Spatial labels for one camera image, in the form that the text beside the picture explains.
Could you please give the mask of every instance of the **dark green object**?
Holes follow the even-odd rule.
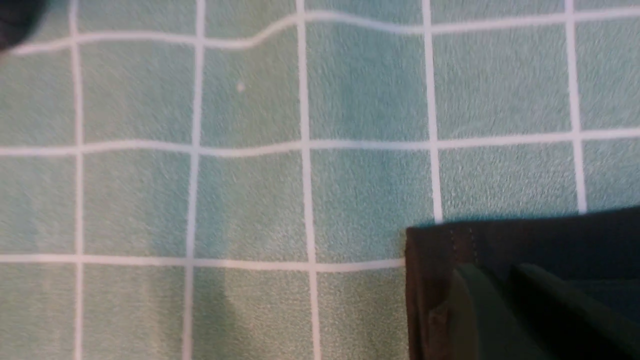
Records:
[[[0,0],[0,52],[25,41],[45,12],[46,0]]]
[[[410,359],[640,360],[639,234],[640,207],[407,229]]]

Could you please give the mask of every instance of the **grid square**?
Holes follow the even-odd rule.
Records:
[[[183,312],[182,267],[85,265],[84,358],[180,359]]]
[[[128,150],[84,158],[84,251],[184,256],[187,154]]]
[[[295,12],[295,0],[207,0],[207,36],[251,37]]]
[[[428,139],[421,37],[355,26],[307,25],[314,139]]]
[[[431,21],[463,22],[564,11],[564,0],[431,0]]]
[[[300,139],[295,29],[257,47],[206,52],[204,146],[255,147]]]
[[[584,143],[584,177],[589,210],[640,205],[640,140]]]
[[[299,152],[200,158],[195,256],[306,261]]]
[[[0,254],[71,254],[75,158],[0,158]]]
[[[438,137],[568,131],[563,26],[433,38]]]
[[[154,30],[195,34],[195,0],[80,0],[80,32]]]
[[[191,143],[192,47],[101,42],[80,50],[86,142],[142,138]]]
[[[640,5],[640,0],[575,0],[576,10],[592,10],[604,8],[622,8]]]
[[[3,359],[73,358],[75,283],[73,265],[0,264]]]
[[[323,359],[408,359],[404,283],[404,268],[318,274]]]
[[[440,152],[446,221],[577,213],[571,143]]]
[[[48,42],[69,36],[69,0],[47,1],[47,11],[28,44]]]
[[[195,268],[193,359],[313,358],[308,273]]]
[[[318,262],[401,258],[403,230],[433,222],[428,152],[320,150],[311,160]]]
[[[5,56],[0,84],[0,146],[75,144],[69,51]]]
[[[307,10],[332,10],[394,24],[422,24],[420,0],[307,0]]]
[[[640,126],[640,19],[576,27],[580,119],[584,129]]]

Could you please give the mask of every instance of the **white grid line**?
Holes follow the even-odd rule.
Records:
[[[309,271],[309,262],[247,261],[230,259],[159,258],[150,256],[108,256],[76,254],[0,254],[0,263],[92,264],[126,266],[191,266],[263,271]],[[404,266],[404,259],[385,259],[359,263],[316,263],[316,272],[357,272]]]
[[[311,149],[309,124],[309,91],[307,74],[307,23],[305,22],[305,0],[296,0],[298,14],[298,88],[300,98],[300,138],[302,155],[302,192],[307,238],[309,272],[309,299],[311,305],[311,333],[314,360],[322,360],[320,345],[320,315],[318,306],[318,285],[316,270],[316,232],[314,230],[314,205],[311,183]]]
[[[74,84],[74,109],[76,113],[76,313],[74,319],[74,359],[83,358],[83,316],[84,316],[84,101],[82,67],[77,44],[77,14],[79,0],[72,0],[69,6],[69,33],[71,34],[71,71]]]
[[[564,0],[566,14],[566,59],[569,77],[569,109],[573,135],[573,167],[575,170],[575,190],[578,202],[578,213],[587,212],[586,185],[584,183],[584,161],[582,156],[582,140],[580,137],[580,93],[578,91],[578,70],[575,52],[575,19],[573,16],[573,0]]]
[[[570,131],[565,133],[540,133],[531,135],[490,136],[484,138],[462,138],[451,140],[437,140],[435,143],[423,142],[384,142],[370,140],[309,140],[311,150],[330,149],[360,149],[360,150],[399,150],[426,151],[431,149],[464,149],[469,147],[528,145],[536,143],[572,142],[578,136],[581,140],[619,140],[626,138],[640,138],[640,127],[606,130],[582,130],[577,135]],[[121,150],[157,150],[198,153],[201,156],[219,158],[244,158],[278,154],[281,152],[302,150],[302,141],[276,143],[260,147],[238,149],[222,149],[211,147],[194,148],[192,145],[165,143],[150,140],[123,140],[114,142],[87,143],[79,150],[76,146],[66,147],[0,147],[0,157],[57,157],[75,156],[78,152],[92,154],[106,151]]]
[[[187,215],[184,315],[182,327],[182,360],[191,360],[193,352],[193,263],[196,233],[196,209],[198,198],[198,171],[200,166],[200,133],[202,125],[202,83],[204,77],[204,38],[206,21],[205,0],[196,1],[195,71],[193,76],[193,121],[191,171],[189,174],[189,209]]]
[[[640,6],[625,8],[610,8],[573,13],[576,22],[624,19],[640,17]],[[306,22],[339,22],[359,26],[362,28],[395,33],[400,35],[423,35],[426,28],[423,25],[400,25],[382,22],[347,13],[330,11],[310,11],[291,14],[276,20],[252,37],[246,38],[205,38],[204,46],[212,49],[247,49],[257,46],[285,29],[295,26],[300,21]],[[544,26],[552,24],[566,24],[567,14],[551,13],[545,15],[531,15],[522,17],[507,17],[502,19],[488,19],[470,22],[454,22],[448,24],[432,24],[431,33],[434,35],[449,33],[464,33],[470,31],[484,31],[494,29],[522,28],[527,26]],[[163,33],[158,31],[106,31],[77,34],[77,44],[90,44],[101,41],[159,41],[170,44],[184,44],[195,46],[196,36]],[[25,44],[12,50],[12,53],[24,56],[34,53],[47,53],[68,49],[72,45],[71,38],[61,38],[46,43]]]
[[[431,198],[433,201],[433,220],[442,223],[442,193],[440,191],[440,159],[438,157],[438,123],[436,122],[436,85],[433,68],[433,36],[431,32],[431,1],[422,0],[422,21],[424,22],[424,64],[427,85],[427,111],[429,141],[431,143]]]

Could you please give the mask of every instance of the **stitching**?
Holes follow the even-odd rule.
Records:
[[[478,252],[476,250],[476,237],[473,230],[469,227],[469,234],[471,234],[471,244],[474,247],[474,264],[478,264]]]
[[[449,230],[449,233],[451,234],[451,246],[453,247],[453,259],[455,260],[455,262],[458,262],[458,253],[456,250],[456,242],[453,240],[453,230]]]

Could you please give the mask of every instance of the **textured mat surface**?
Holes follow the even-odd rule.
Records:
[[[0,67],[0,357],[406,359],[405,227],[640,204],[639,34],[631,0],[53,0]]]

